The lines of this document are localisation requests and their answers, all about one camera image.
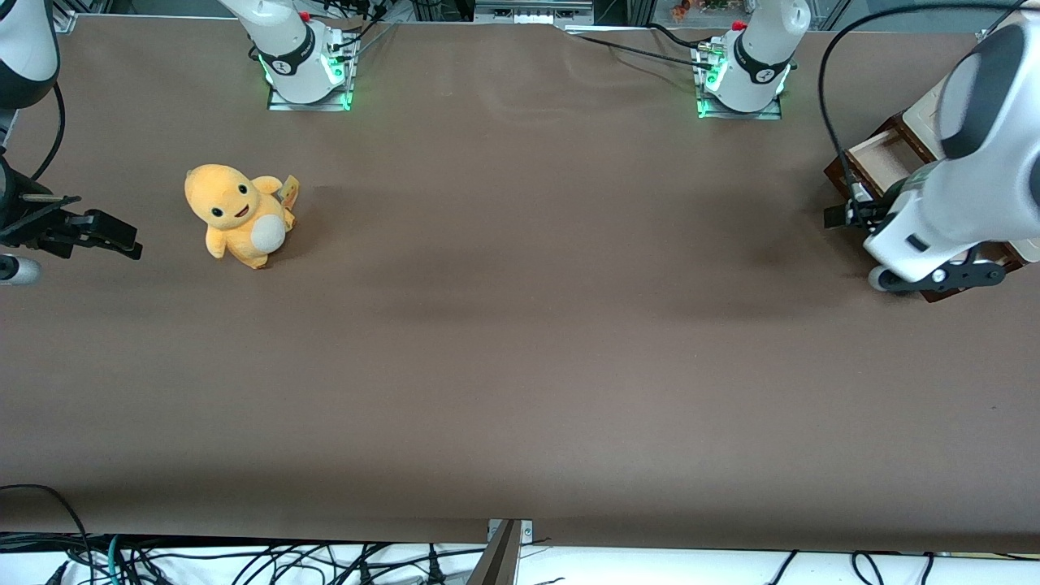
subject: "plush toy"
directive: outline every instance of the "plush toy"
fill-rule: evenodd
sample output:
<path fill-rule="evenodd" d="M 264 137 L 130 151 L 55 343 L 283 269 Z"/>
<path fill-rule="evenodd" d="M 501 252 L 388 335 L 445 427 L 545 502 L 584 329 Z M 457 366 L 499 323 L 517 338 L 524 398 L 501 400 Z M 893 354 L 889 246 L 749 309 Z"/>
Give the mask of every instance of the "plush toy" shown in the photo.
<path fill-rule="evenodd" d="M 296 224 L 290 209 L 300 182 L 289 175 L 285 184 L 275 177 L 252 181 L 224 164 L 203 164 L 188 172 L 184 195 L 196 215 L 209 226 L 206 249 L 214 258 L 224 251 L 251 269 L 267 265 L 267 254 L 285 241 Z"/>

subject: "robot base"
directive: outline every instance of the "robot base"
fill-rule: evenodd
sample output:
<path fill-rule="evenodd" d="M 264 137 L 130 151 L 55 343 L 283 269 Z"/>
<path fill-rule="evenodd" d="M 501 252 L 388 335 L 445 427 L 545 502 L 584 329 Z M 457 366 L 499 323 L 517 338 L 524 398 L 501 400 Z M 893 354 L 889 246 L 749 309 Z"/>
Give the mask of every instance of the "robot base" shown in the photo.
<path fill-rule="evenodd" d="M 358 75 L 358 51 L 360 42 L 358 34 L 342 32 L 333 29 L 334 39 L 339 44 L 345 45 L 334 53 L 330 53 L 329 71 L 330 75 L 339 77 L 342 81 L 333 88 L 326 97 L 309 104 L 297 104 L 282 97 L 275 85 L 267 79 L 270 86 L 270 94 L 267 96 L 267 109 L 272 111 L 349 111 L 354 104 L 354 79 Z M 342 62 L 334 62 L 332 59 L 341 59 Z"/>
<path fill-rule="evenodd" d="M 717 45 L 721 43 L 721 36 L 713 36 L 708 43 L 708 46 Z M 718 75 L 718 66 L 720 65 L 720 55 L 713 51 L 702 51 L 700 48 L 691 49 L 690 56 L 693 57 L 694 62 L 698 63 L 708 63 L 716 69 L 703 70 L 700 68 L 694 68 L 694 82 L 697 84 L 697 117 L 698 118 L 725 118 L 729 120 L 780 120 L 780 98 L 773 98 L 770 105 L 765 106 L 759 111 L 752 113 L 746 113 L 743 111 L 732 110 L 719 101 L 719 98 L 711 95 L 705 85 L 708 82 L 708 77 L 711 75 Z"/>

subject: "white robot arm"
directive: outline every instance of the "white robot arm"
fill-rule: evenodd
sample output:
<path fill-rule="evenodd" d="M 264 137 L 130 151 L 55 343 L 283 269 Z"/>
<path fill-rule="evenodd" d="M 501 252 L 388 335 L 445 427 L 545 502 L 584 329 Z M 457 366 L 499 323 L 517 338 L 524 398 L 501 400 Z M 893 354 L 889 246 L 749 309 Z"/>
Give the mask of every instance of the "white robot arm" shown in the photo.
<path fill-rule="evenodd" d="M 56 91 L 59 58 L 51 9 L 51 0 L 0 0 L 0 108 L 28 107 Z M 140 258 L 136 228 L 98 209 L 69 211 L 64 207 L 79 197 L 54 195 L 36 182 L 46 162 L 30 177 L 11 169 L 2 154 L 0 149 L 0 245 L 61 258 L 77 246 Z M 35 260 L 0 255 L 0 285 L 32 284 L 40 272 Z"/>
<path fill-rule="evenodd" d="M 58 77 L 51 0 L 0 0 L 0 108 L 38 102 Z"/>
<path fill-rule="evenodd" d="M 977 247 L 1040 236 L 1037 103 L 1040 22 L 1031 12 L 984 39 L 947 78 L 938 109 L 945 158 L 880 201 L 830 211 L 830 227 L 866 224 L 863 246 L 881 262 L 870 275 L 876 288 L 942 291 L 1004 279 Z"/>
<path fill-rule="evenodd" d="M 318 21 L 304 22 L 290 5 L 274 0 L 219 0 L 245 27 L 275 90 L 287 101 L 309 104 L 343 82 L 329 66 L 330 46 L 342 44 L 339 31 Z"/>
<path fill-rule="evenodd" d="M 763 109 L 790 72 L 790 58 L 811 20 L 805 0 L 762 0 L 745 30 L 722 36 L 726 61 L 705 88 L 732 110 Z"/>

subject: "metal bracket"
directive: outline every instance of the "metal bracket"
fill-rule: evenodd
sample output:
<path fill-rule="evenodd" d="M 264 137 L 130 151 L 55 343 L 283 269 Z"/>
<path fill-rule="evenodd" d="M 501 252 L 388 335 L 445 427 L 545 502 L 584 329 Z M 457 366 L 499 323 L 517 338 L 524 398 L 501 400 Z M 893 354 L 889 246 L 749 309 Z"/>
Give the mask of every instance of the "metal bracket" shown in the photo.
<path fill-rule="evenodd" d="M 267 78 L 270 95 L 267 98 L 267 109 L 272 111 L 349 111 L 354 104 L 354 80 L 358 75 L 358 54 L 361 44 L 358 33 L 343 32 L 338 28 L 331 29 L 329 43 L 340 48 L 335 51 L 324 51 L 328 59 L 330 76 L 340 77 L 339 82 L 324 98 L 309 103 L 297 104 L 283 98 L 275 91 L 275 85 Z"/>
<path fill-rule="evenodd" d="M 15 128 L 16 120 L 18 120 L 17 109 L 0 109 L 0 152 L 7 148 L 7 141 L 10 139 L 10 131 Z"/>
<path fill-rule="evenodd" d="M 504 520 L 493 519 L 488 520 L 488 542 L 494 538 L 495 532 L 498 531 L 498 527 Z M 520 523 L 520 543 L 530 544 L 535 541 L 535 520 L 517 520 Z"/>
<path fill-rule="evenodd" d="M 476 561 L 466 585 L 515 585 L 520 541 L 534 536 L 530 520 L 491 520 L 488 523 L 488 534 L 491 535 L 491 542 L 480 555 L 480 560 Z"/>
<path fill-rule="evenodd" d="M 753 113 L 745 113 L 729 109 L 719 101 L 719 98 L 707 91 L 707 84 L 714 82 L 716 77 L 726 67 L 726 55 L 722 42 L 722 36 L 712 36 L 711 41 L 690 49 L 690 56 L 693 57 L 694 62 L 711 66 L 709 70 L 699 67 L 693 68 L 694 82 L 697 85 L 697 117 L 729 120 L 780 120 L 780 98 L 778 96 L 774 97 L 770 105 L 763 109 Z"/>

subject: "white floor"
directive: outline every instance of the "white floor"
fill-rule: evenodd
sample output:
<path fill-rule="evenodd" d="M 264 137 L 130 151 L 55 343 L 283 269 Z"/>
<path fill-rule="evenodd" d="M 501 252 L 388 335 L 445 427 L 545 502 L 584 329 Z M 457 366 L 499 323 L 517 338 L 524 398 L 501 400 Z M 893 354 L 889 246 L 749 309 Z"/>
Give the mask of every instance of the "white floor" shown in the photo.
<path fill-rule="evenodd" d="M 438 551 L 467 549 L 472 544 L 438 545 Z M 341 564 L 348 563 L 360 553 L 360 545 L 333 548 Z M 180 549 L 189 555 L 215 555 L 233 552 L 259 552 L 262 548 Z M 394 544 L 381 552 L 371 562 L 395 562 L 425 557 L 425 544 Z M 544 585 L 564 578 L 561 585 L 608 585 L 638 583 L 652 585 L 763 585 L 775 576 L 786 557 L 782 552 L 754 551 L 674 551 L 642 549 L 590 549 L 571 546 L 524 548 L 517 576 L 517 585 Z M 328 559 L 324 552 L 321 558 Z M 446 575 L 471 569 L 478 555 L 446 557 L 440 560 Z M 919 556 L 874 555 L 888 585 L 920 583 L 926 559 Z M 0 554 L 0 582 L 3 585 L 40 585 L 66 560 L 59 553 Z M 159 559 L 156 563 L 174 585 L 228 585 L 249 562 L 249 558 L 220 560 Z M 99 564 L 106 561 L 97 557 Z M 333 577 L 331 567 L 314 561 L 308 566 L 324 569 L 324 578 Z M 862 570 L 873 579 L 866 563 Z M 395 570 L 378 580 L 378 585 L 414 583 L 422 573 L 414 567 Z M 88 579 L 86 567 L 70 564 L 63 585 L 75 585 Z M 270 569 L 253 581 L 266 583 Z M 99 583 L 108 585 L 99 576 Z M 279 579 L 278 585 L 320 585 L 320 577 L 310 569 L 291 569 Z M 358 585 L 355 575 L 347 585 Z M 850 564 L 850 555 L 837 553 L 799 553 L 784 574 L 781 585 L 857 585 Z M 1040 583 L 1040 562 L 1031 560 L 997 560 L 936 557 L 928 585 L 1035 585 Z"/>

